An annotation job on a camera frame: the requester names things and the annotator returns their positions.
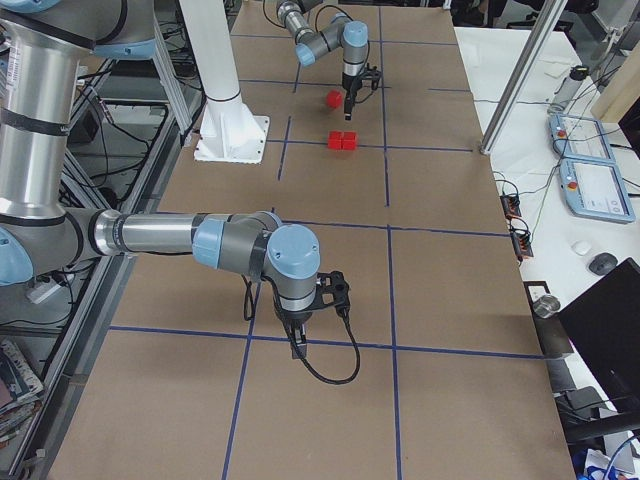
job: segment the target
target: water bottle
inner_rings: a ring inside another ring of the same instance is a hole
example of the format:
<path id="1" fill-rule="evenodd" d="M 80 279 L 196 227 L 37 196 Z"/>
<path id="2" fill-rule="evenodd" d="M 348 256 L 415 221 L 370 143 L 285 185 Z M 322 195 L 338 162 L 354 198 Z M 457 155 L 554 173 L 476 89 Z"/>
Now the water bottle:
<path id="1" fill-rule="evenodd" d="M 553 97 L 553 101 L 547 113 L 564 113 L 569 102 L 576 96 L 578 88 L 582 85 L 582 81 L 589 76 L 589 67 L 586 65 L 578 65 L 571 69 L 569 75 L 564 79 L 562 85 Z"/>

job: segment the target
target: red object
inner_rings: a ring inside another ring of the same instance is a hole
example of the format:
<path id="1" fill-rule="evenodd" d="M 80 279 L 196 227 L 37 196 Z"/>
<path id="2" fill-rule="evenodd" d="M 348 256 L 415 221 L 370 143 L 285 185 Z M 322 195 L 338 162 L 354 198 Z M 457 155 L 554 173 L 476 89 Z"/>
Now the red object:
<path id="1" fill-rule="evenodd" d="M 335 130 L 329 132 L 327 147 L 329 147 L 331 150 L 342 150 L 342 132 L 338 132 Z"/>
<path id="2" fill-rule="evenodd" d="M 358 148 L 358 134 L 356 132 L 344 132 L 342 136 L 342 149 L 355 150 Z"/>
<path id="3" fill-rule="evenodd" d="M 327 94 L 327 106 L 338 108 L 340 105 L 342 105 L 342 94 L 337 90 L 331 90 Z"/>

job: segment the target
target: electronic device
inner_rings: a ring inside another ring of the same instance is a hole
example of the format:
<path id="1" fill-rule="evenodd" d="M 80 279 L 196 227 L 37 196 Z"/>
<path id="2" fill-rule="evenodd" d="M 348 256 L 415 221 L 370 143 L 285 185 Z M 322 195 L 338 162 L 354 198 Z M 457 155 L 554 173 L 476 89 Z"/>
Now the electronic device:
<path id="1" fill-rule="evenodd" d="M 636 216 L 602 123 L 556 114 L 549 118 L 560 155 L 560 185 L 574 215 L 617 223 Z"/>
<path id="2" fill-rule="evenodd" d="M 640 267 L 628 258 L 558 314 L 575 349 L 618 412 L 636 417 L 640 412 L 638 312 Z M 637 428 L 632 420 L 629 416 L 629 424 L 621 422 L 620 431 Z M 598 424 L 589 423 L 594 427 L 591 438 L 600 436 Z"/>

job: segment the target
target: blue and white control panel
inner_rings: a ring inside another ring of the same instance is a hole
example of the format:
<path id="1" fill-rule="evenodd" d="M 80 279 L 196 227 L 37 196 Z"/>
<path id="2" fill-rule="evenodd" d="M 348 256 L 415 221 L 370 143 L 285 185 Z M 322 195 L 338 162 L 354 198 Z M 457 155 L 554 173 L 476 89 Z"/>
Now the blue and white control panel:
<path id="1" fill-rule="evenodd" d="M 552 115 L 549 126 L 553 148 L 560 154 L 560 184 L 574 215 L 617 223 L 635 221 L 602 123 Z"/>

